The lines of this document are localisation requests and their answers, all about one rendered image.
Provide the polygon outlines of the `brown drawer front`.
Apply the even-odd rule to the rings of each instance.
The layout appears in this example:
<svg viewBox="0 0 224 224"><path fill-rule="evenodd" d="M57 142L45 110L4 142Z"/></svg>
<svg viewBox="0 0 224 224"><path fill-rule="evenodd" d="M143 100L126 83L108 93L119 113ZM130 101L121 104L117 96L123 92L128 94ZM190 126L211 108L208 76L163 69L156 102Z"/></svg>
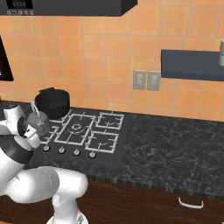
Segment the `brown drawer front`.
<svg viewBox="0 0 224 224"><path fill-rule="evenodd" d="M199 205L203 200L204 207L183 207L178 197L192 205ZM145 189L141 224L224 224L224 201Z"/></svg>

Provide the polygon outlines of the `grey cylinder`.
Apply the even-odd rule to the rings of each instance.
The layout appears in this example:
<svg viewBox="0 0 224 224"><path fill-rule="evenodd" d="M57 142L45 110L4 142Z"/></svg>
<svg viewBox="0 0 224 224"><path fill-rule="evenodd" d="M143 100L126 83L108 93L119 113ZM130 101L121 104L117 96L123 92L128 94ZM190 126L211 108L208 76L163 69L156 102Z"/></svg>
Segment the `grey cylinder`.
<svg viewBox="0 0 224 224"><path fill-rule="evenodd" d="M224 67L224 39L220 41L220 57L219 57L220 66Z"/></svg>

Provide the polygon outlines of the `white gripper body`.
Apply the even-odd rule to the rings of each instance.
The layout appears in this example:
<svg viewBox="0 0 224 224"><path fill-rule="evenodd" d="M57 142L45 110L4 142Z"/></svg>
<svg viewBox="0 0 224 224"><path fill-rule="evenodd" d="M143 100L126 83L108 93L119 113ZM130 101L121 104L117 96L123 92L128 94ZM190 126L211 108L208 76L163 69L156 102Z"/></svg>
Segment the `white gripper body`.
<svg viewBox="0 0 224 224"><path fill-rule="evenodd" d="M28 142L32 148L38 148L40 146L39 136L35 129L30 129L28 132Z"/></svg>

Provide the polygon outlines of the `black wall appliance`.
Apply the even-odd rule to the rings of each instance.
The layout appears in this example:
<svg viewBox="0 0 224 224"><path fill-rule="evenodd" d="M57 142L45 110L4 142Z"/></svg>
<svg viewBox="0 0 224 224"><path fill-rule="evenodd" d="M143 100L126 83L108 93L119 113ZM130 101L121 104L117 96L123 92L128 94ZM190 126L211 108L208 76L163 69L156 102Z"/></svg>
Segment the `black wall appliance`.
<svg viewBox="0 0 224 224"><path fill-rule="evenodd" d="M4 50L4 43L0 36L0 81L14 81L11 67Z"/></svg>

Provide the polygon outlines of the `black cooking pot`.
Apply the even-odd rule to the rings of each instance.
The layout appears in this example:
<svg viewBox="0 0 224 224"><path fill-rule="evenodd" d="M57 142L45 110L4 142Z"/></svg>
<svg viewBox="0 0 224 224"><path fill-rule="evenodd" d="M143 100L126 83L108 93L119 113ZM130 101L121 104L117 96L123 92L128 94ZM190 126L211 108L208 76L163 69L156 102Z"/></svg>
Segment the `black cooking pot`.
<svg viewBox="0 0 224 224"><path fill-rule="evenodd" d="M63 89L49 87L41 89L35 97L37 108L46 113L50 120L66 116L70 109L70 94Z"/></svg>

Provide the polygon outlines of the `black range hood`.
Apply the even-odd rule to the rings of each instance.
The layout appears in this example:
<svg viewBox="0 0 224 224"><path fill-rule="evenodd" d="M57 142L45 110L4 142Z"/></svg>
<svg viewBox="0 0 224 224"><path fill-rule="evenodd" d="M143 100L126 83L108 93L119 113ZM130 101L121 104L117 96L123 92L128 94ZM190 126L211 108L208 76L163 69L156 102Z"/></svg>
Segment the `black range hood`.
<svg viewBox="0 0 224 224"><path fill-rule="evenodd" d="M0 0L0 16L120 17L137 0Z"/></svg>

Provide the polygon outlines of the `grey kettle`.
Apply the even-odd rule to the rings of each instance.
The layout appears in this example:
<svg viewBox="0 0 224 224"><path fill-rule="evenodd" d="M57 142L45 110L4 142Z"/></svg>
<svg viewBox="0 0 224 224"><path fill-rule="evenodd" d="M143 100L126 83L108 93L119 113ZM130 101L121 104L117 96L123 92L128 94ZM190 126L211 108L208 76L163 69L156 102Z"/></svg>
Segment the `grey kettle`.
<svg viewBox="0 0 224 224"><path fill-rule="evenodd" d="M37 131L37 134L42 137L51 129L51 124L46 113L40 111L33 101L30 101L32 112L27 117L27 122Z"/></svg>

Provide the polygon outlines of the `black gas hob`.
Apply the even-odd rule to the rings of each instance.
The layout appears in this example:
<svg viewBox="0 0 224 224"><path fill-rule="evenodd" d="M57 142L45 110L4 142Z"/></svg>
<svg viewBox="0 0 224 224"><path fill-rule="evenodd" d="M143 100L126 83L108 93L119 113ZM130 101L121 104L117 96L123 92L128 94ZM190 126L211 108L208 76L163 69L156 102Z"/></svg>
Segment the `black gas hob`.
<svg viewBox="0 0 224 224"><path fill-rule="evenodd" d="M92 165L120 165L130 114L118 111L97 110L89 108L70 108L68 114L60 119L51 120L51 129L42 136L41 145L34 151L41 157L60 161L86 162ZM50 150L43 151L44 146ZM65 153L58 149L64 147ZM96 158L90 158L91 151Z"/></svg>

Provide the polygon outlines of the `grey wall socket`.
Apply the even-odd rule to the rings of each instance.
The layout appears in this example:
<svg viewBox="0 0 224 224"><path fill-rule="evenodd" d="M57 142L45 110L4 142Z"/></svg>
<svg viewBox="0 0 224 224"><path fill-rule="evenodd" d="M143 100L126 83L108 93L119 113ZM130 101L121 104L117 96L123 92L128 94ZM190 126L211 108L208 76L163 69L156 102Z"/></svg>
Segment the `grey wall socket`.
<svg viewBox="0 0 224 224"><path fill-rule="evenodd" d="M145 90L146 74L145 70L135 70L133 72L134 89Z"/></svg>
<svg viewBox="0 0 224 224"><path fill-rule="evenodd" d="M149 71L147 80L147 89L158 91L160 87L161 73L159 71Z"/></svg>

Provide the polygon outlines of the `dark blue wall shelf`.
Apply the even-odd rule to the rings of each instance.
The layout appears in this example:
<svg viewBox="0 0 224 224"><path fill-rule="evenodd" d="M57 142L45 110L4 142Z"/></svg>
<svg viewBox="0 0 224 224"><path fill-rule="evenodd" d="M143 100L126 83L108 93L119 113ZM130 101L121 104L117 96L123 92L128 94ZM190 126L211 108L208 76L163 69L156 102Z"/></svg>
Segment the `dark blue wall shelf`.
<svg viewBox="0 0 224 224"><path fill-rule="evenodd" d="M161 50L163 78L224 81L224 66L220 54L209 51Z"/></svg>

